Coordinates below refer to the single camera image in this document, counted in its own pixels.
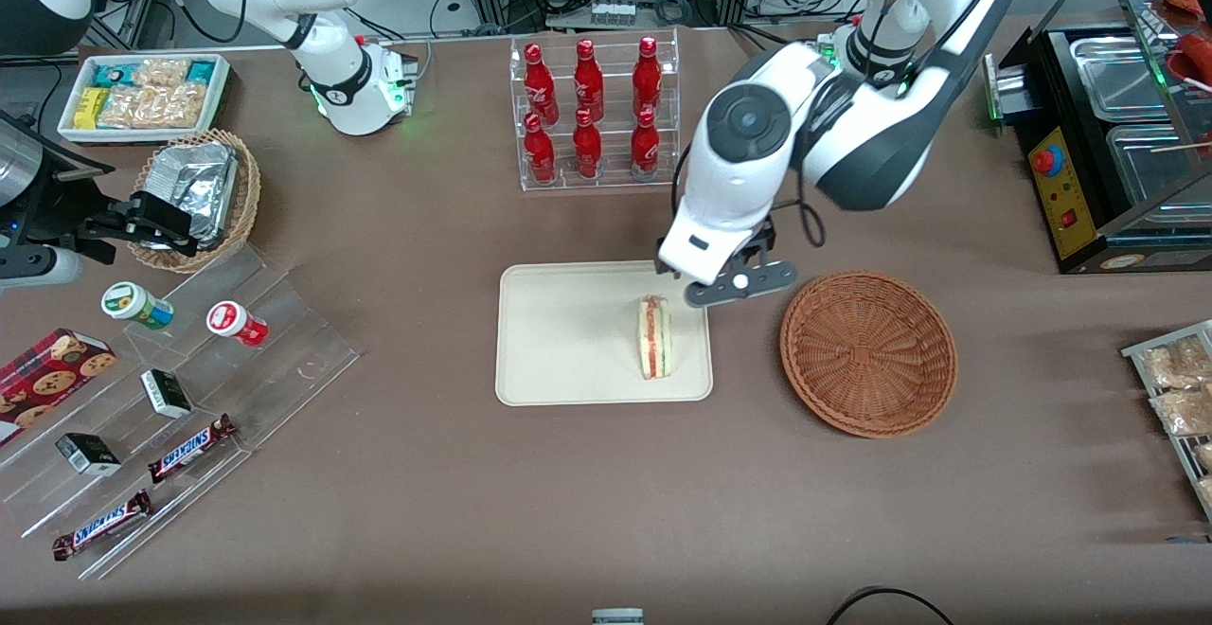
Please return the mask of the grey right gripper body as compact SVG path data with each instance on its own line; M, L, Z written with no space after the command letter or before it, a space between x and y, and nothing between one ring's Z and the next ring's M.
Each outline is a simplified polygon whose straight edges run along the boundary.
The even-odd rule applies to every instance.
M42 170L44 147L19 124L1 120L1 207L17 202Z

